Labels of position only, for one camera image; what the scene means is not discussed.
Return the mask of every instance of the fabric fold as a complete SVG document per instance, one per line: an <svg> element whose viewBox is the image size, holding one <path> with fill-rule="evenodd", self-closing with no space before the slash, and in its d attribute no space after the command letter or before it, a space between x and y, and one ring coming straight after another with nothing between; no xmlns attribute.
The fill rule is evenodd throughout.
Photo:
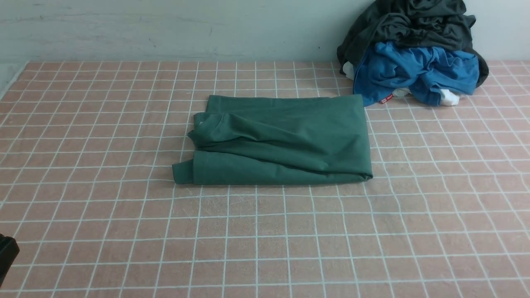
<svg viewBox="0 0 530 298"><path fill-rule="evenodd" d="M439 106L448 90L473 94L479 78L475 55L446 51L440 47L398 48L394 42L379 42L369 49L355 72L354 93L361 94L369 106L408 88L420 102Z"/></svg>
<svg viewBox="0 0 530 298"><path fill-rule="evenodd" d="M212 95L188 136L193 160L173 165L177 184L317 185L371 179L363 101Z"/></svg>
<svg viewBox="0 0 530 298"><path fill-rule="evenodd" d="M341 66L350 62L358 68L370 47L385 41L393 41L399 48L461 50L478 58L478 87L488 77L489 68L473 49L471 27L476 18L465 12L462 0L376 0L350 27L337 48L337 58Z"/></svg>

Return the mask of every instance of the clothing tag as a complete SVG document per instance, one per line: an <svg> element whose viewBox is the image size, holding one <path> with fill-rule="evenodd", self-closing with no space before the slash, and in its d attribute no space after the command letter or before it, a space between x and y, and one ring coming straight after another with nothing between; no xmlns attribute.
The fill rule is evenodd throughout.
<svg viewBox="0 0 530 298"><path fill-rule="evenodd" d="M387 101L391 100L392 98L394 97L394 95L392 93L390 93L389 96L381 99L381 101L379 102L380 104L383 104L383 103L386 103Z"/></svg>

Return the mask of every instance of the pile of clothes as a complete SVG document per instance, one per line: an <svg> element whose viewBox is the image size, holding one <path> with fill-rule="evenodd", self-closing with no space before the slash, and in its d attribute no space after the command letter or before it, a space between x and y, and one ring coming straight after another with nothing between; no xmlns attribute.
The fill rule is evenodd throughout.
<svg viewBox="0 0 530 298"><path fill-rule="evenodd" d="M337 48L341 74L364 106L409 93L430 106L457 105L488 77L473 50L462 0L376 0Z"/></svg>

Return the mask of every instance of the black object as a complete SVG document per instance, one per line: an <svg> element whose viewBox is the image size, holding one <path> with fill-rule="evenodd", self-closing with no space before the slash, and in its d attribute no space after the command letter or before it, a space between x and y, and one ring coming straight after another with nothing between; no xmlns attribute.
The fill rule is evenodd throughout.
<svg viewBox="0 0 530 298"><path fill-rule="evenodd" d="M392 40L398 47L442 47L463 50L479 59L480 86L489 75L486 61L473 49L471 27L474 15L464 15L462 0L375 0L350 27L337 48L342 66L346 62L359 67L368 47Z"/></svg>
<svg viewBox="0 0 530 298"><path fill-rule="evenodd" d="M0 234L0 287L19 252L14 238Z"/></svg>

